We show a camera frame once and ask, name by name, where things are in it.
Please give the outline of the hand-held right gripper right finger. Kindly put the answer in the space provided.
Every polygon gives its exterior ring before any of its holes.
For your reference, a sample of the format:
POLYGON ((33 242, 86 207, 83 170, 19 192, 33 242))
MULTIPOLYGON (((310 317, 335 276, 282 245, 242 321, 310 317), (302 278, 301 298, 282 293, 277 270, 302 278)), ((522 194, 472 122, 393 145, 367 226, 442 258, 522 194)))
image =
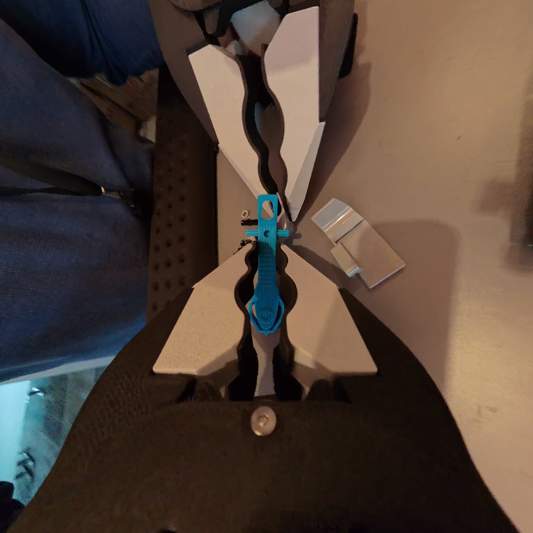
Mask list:
POLYGON ((335 283, 286 245, 276 269, 284 304, 275 347, 275 393, 301 400, 317 381, 374 376, 377 366, 335 283))

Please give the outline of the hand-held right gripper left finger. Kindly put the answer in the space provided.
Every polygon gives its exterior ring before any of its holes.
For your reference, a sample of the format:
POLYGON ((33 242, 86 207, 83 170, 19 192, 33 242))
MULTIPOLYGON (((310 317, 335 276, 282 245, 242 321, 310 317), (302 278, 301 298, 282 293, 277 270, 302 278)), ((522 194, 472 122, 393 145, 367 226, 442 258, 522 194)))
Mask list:
POLYGON ((152 368, 155 374, 210 381, 232 400, 251 400, 258 358, 244 309, 256 243, 246 244, 197 282, 152 368))

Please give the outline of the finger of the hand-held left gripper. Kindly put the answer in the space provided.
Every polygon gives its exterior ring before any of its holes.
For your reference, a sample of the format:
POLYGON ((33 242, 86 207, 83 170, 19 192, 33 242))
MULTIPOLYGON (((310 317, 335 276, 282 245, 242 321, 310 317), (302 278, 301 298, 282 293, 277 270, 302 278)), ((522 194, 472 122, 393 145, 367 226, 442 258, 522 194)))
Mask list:
POLYGON ((192 52, 189 61, 220 151, 254 196, 275 195, 269 149, 257 127, 261 89, 254 61, 216 45, 192 52))
POLYGON ((283 118, 284 197, 295 221, 303 206, 325 122, 319 113, 319 7, 288 13, 264 53, 266 82, 283 118))

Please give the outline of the teal separator tool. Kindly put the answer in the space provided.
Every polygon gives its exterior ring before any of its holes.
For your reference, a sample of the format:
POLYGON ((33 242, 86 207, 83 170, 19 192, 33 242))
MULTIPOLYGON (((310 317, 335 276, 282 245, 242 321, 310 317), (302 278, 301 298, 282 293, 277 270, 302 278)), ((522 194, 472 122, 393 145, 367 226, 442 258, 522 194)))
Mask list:
POLYGON ((257 284, 250 299, 250 321, 259 333, 270 334, 280 326, 284 304, 276 282, 277 238, 287 238, 289 230, 277 228, 279 199, 277 195, 257 198, 257 229, 247 229, 246 236, 257 238, 257 284))

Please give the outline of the person's left forearm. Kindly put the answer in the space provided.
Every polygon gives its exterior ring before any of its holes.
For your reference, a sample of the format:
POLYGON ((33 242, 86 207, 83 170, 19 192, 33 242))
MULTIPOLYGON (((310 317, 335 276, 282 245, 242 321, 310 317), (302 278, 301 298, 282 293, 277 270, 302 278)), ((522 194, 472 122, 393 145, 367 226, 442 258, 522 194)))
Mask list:
POLYGON ((149 1, 1 1, 1 20, 70 78, 120 86, 164 64, 149 1))

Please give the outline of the person's dark clothing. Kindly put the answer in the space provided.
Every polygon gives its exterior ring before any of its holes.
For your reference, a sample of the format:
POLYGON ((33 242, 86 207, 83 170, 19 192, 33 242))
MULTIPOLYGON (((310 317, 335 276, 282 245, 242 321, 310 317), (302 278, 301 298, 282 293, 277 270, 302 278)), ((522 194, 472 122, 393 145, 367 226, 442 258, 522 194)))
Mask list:
POLYGON ((1 381, 143 328, 151 152, 1 21, 1 381))

